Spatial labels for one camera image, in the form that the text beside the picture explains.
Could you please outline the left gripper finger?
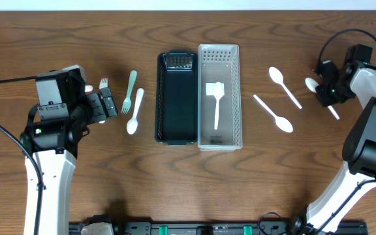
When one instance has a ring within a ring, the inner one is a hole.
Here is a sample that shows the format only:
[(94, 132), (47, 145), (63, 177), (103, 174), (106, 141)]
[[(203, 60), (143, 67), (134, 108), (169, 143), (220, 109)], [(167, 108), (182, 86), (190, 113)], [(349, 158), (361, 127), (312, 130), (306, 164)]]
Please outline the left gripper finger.
[(112, 97), (112, 93), (109, 87), (100, 88), (100, 92), (102, 95), (102, 99), (106, 106), (106, 111), (108, 113), (108, 117), (116, 117), (118, 112)]
[(86, 95), (86, 98), (93, 111), (91, 123), (98, 123), (102, 121), (102, 105), (100, 96), (97, 93), (91, 93)]

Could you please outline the white fork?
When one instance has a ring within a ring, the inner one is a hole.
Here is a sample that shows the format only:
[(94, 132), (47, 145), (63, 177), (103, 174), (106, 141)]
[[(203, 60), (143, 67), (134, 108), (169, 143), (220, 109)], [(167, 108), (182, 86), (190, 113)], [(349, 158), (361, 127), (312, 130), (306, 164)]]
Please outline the white fork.
[(101, 92), (102, 99), (104, 101), (104, 104), (106, 108), (108, 108), (107, 99), (110, 96), (110, 89), (108, 87), (108, 79), (102, 78), (99, 84), (99, 90)]

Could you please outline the white spoon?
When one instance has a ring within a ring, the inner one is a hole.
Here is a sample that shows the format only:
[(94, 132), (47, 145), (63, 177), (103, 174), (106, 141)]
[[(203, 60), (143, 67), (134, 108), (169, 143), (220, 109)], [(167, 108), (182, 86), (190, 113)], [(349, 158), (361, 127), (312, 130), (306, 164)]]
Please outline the white spoon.
[[(313, 92), (313, 93), (316, 93), (316, 87), (319, 85), (314, 79), (312, 78), (306, 78), (305, 79), (305, 84), (307, 86), (307, 88)], [(337, 119), (339, 120), (340, 117), (339, 115), (337, 114), (337, 112), (334, 110), (334, 108), (332, 106), (328, 106), (328, 109), (329, 111), (332, 113), (332, 115)]]
[(293, 101), (293, 103), (299, 108), (302, 109), (302, 105), (299, 103), (299, 101), (296, 99), (296, 97), (290, 92), (288, 87), (284, 84), (284, 77), (281, 73), (281, 71), (275, 67), (270, 67), (268, 69), (270, 78), (273, 80), (273, 82), (279, 84), (287, 93), (289, 98)]
[(286, 133), (292, 133), (293, 132), (293, 126), (289, 120), (287, 120), (284, 117), (276, 115), (272, 109), (257, 95), (253, 95), (253, 98), (265, 109), (273, 118), (275, 121), (275, 124), (279, 129)]

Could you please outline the mint green fork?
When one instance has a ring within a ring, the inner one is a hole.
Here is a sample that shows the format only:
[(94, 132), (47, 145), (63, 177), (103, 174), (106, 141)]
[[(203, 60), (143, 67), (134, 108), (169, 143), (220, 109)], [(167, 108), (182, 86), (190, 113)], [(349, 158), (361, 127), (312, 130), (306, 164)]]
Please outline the mint green fork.
[(130, 72), (127, 94), (126, 94), (125, 100), (123, 101), (123, 105), (121, 109), (122, 114), (127, 114), (131, 108), (131, 94), (133, 91), (134, 84), (136, 82), (137, 75), (138, 73), (136, 70), (132, 70)]

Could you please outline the white spoon crossed top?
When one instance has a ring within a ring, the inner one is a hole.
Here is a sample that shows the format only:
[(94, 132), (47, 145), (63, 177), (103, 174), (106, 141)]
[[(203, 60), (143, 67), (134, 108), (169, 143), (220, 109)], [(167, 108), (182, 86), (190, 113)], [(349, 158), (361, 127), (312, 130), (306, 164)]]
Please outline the white spoon crossed top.
[(218, 123), (219, 123), (219, 101), (224, 95), (225, 95), (224, 84), (221, 82), (216, 82), (214, 85), (214, 91), (213, 91), (213, 96), (215, 97), (215, 100), (216, 100), (215, 118), (214, 118), (215, 130), (218, 129)]

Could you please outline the cream fork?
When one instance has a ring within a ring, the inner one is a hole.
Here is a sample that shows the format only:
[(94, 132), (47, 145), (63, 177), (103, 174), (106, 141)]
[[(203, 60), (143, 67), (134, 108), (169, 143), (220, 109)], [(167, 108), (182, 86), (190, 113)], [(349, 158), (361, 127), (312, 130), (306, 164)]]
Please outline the cream fork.
[(93, 91), (93, 86), (91, 86), (91, 85), (86, 85), (86, 86), (85, 86), (85, 92), (87, 93), (87, 92), (91, 92), (91, 91)]

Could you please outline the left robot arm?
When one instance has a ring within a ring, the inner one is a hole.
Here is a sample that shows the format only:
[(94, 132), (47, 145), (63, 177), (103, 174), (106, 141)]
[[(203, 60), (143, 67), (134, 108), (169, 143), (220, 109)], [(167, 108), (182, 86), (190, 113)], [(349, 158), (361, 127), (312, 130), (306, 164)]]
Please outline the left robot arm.
[(37, 87), (40, 121), (27, 121), (21, 135), (26, 148), (27, 204), (24, 234), (68, 234), (71, 184), (78, 143), (88, 125), (116, 116), (110, 89), (86, 94), (83, 86)]

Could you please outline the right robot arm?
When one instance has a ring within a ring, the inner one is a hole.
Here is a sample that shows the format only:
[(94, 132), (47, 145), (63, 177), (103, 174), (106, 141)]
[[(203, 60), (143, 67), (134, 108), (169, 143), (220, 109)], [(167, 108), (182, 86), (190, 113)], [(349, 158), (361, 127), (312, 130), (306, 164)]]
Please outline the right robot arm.
[(339, 172), (295, 222), (295, 234), (334, 233), (351, 208), (376, 187), (376, 66), (346, 63), (334, 80), (316, 90), (323, 104), (333, 104), (342, 95), (357, 97), (363, 111), (343, 145)]

